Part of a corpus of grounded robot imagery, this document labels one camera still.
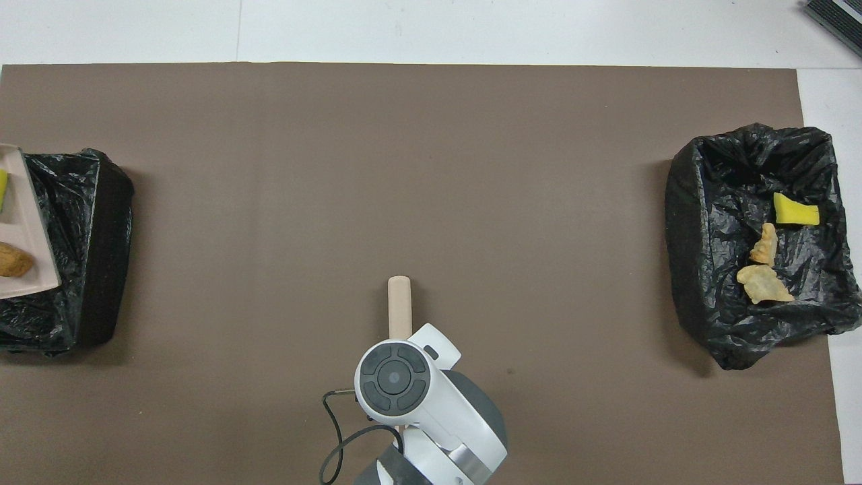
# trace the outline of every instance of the white floor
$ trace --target white floor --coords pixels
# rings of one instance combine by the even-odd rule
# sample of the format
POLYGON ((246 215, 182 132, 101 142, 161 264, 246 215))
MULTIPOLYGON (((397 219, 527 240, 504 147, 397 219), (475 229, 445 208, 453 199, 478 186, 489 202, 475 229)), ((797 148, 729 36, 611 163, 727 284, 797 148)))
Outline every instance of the white floor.
MULTIPOLYGON (((0 65, 234 60, 800 69, 862 257, 862 58, 797 0, 0 0, 0 65)), ((829 348, 845 480, 862 482, 862 331, 829 348)))

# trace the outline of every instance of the trash bag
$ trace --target trash bag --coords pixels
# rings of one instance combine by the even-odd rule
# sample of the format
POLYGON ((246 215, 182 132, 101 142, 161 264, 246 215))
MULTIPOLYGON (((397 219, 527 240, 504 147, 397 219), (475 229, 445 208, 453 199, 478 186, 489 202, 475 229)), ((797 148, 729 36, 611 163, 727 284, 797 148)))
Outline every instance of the trash bag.
POLYGON ((56 355, 107 342, 126 281, 132 181, 93 149, 23 157, 60 284, 0 300, 0 349, 56 355))
POLYGON ((816 128, 753 124, 699 136, 674 157, 665 189, 665 239, 680 325, 724 369, 751 367, 776 345, 862 324, 832 137, 816 128), (819 225, 775 224, 775 267, 792 302, 754 305, 736 273, 772 194, 817 205, 819 225))

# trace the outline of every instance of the white plate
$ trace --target white plate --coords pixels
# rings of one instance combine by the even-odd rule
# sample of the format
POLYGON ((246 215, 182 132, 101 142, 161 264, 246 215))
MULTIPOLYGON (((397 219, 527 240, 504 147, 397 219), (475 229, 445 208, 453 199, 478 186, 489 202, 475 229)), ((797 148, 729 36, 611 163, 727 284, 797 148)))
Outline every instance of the white plate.
POLYGON ((21 150, 0 144, 0 168, 9 173, 0 212, 0 241, 27 251, 35 261, 20 278, 0 276, 0 299, 56 288, 59 286, 57 265, 21 150))

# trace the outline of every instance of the black cable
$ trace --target black cable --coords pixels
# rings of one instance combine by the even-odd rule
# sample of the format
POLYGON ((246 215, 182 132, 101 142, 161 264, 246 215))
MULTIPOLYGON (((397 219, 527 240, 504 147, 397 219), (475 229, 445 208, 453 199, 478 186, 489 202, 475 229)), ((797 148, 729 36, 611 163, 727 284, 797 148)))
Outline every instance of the black cable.
POLYGON ((398 452, 402 455, 404 454, 404 440, 401 437, 401 433, 399 433, 392 426, 387 425, 373 425, 368 426, 367 428, 363 428, 359 431, 356 431, 354 434, 350 435, 347 439, 341 439, 341 427, 338 426, 338 419, 335 418, 335 414, 332 412, 332 409, 329 408, 329 404, 326 402, 326 399, 329 396, 333 395, 343 395, 343 394, 353 394, 353 389, 338 389, 334 391, 329 391, 328 393, 323 395, 323 407, 326 408, 326 412, 329 414, 329 417, 332 419, 332 424, 335 426, 335 435, 338 437, 338 446, 336 446, 323 460, 323 465, 321 466, 321 473, 318 477, 320 479, 321 485, 332 485, 335 482, 335 479, 338 478, 338 474, 341 472, 341 464, 344 462, 344 447, 347 446, 351 441, 360 436, 366 434, 367 432, 371 432, 374 430, 386 430, 393 435, 395 435, 395 440, 398 443, 398 452), (335 473, 332 474, 332 478, 329 479, 328 482, 323 480, 323 472, 326 471, 326 466, 329 464, 329 461, 335 456, 335 453, 338 453, 338 466, 335 467, 335 473))
POLYGON ((398 430, 396 430, 395 428, 393 428, 392 426, 389 426, 389 425, 368 426, 367 428, 363 428, 359 431, 356 431, 354 434, 347 437, 347 439, 345 439, 341 443, 338 443, 338 446, 336 446, 332 451, 329 452, 329 456, 327 456, 326 459, 323 460, 323 465, 321 465, 321 473, 320 473, 320 476, 318 477, 318 478, 320 478, 322 485, 330 485, 332 482, 335 481, 335 476, 333 476, 331 482, 323 481, 323 472, 326 470, 326 466, 329 464, 329 460, 331 460, 332 457, 335 456, 335 453, 341 453, 342 451, 344 451, 344 447, 347 446, 348 444, 350 444, 351 441, 353 441, 356 438, 359 438, 360 436, 362 436, 366 433, 374 431, 374 430, 386 430, 386 431, 392 433, 395 436, 395 440, 398 442, 398 452, 401 453, 402 455, 404 454, 404 440, 403 440, 403 438, 401 438, 401 433, 399 433, 398 430))

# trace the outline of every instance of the yellow sponge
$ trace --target yellow sponge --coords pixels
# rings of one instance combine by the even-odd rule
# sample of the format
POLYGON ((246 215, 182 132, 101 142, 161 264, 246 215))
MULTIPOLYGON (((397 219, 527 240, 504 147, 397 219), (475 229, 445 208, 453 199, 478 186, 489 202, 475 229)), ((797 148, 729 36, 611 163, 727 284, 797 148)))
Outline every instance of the yellow sponge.
POLYGON ((777 192, 772 194, 772 203, 775 204, 775 220, 779 224, 820 223, 820 211, 816 205, 799 204, 777 192))
POLYGON ((9 174, 0 168, 0 212, 3 211, 3 195, 6 193, 6 180, 9 179, 9 174))

